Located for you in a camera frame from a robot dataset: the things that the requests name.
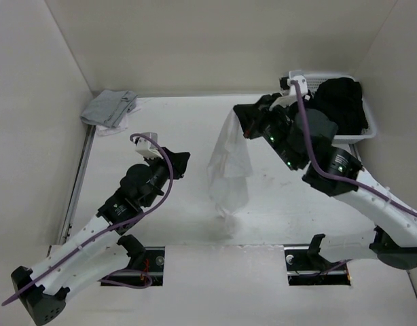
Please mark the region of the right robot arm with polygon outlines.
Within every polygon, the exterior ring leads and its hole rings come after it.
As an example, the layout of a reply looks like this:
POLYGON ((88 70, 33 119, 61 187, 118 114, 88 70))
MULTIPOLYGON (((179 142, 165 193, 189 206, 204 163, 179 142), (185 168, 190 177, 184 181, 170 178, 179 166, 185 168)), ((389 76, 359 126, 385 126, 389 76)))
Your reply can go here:
POLYGON ((380 185, 350 152, 333 146, 337 126, 316 109, 295 103, 297 112, 277 102, 279 94, 262 96, 254 104, 235 105, 247 139, 264 138, 290 170, 316 191, 343 202, 374 224, 357 234, 316 234, 306 261, 324 270, 353 259, 377 259, 400 270, 417 268, 417 211, 380 185))

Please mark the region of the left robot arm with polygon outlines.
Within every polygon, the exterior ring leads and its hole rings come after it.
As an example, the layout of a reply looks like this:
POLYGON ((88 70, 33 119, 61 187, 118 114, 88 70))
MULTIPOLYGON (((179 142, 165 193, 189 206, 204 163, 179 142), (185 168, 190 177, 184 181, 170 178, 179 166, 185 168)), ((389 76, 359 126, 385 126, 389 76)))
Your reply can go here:
POLYGON ((63 246, 43 261, 16 268, 11 279, 18 299, 36 325, 46 325, 63 312, 82 289, 116 270, 138 270, 145 247, 127 232, 141 220, 170 180, 183 178, 188 152, 163 148, 143 152, 144 163, 131 166, 120 186, 63 246))

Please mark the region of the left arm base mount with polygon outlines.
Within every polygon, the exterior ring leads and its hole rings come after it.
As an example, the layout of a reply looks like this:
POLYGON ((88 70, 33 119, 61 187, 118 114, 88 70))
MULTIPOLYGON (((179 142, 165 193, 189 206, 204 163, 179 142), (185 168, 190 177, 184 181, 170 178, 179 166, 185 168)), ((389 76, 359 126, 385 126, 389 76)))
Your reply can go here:
POLYGON ((166 255, 164 247, 144 247, 132 235, 121 237, 118 244, 127 250, 128 265, 102 278, 102 287, 146 289, 163 285, 166 255))

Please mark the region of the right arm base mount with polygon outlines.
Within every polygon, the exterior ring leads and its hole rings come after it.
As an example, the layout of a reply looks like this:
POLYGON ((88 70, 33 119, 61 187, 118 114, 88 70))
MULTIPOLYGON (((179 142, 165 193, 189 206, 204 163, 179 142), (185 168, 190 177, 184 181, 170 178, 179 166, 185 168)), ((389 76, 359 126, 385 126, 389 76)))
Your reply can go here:
POLYGON ((310 244, 284 246, 290 286, 351 286, 348 260, 331 263, 319 255, 324 237, 324 234, 317 234, 310 244))

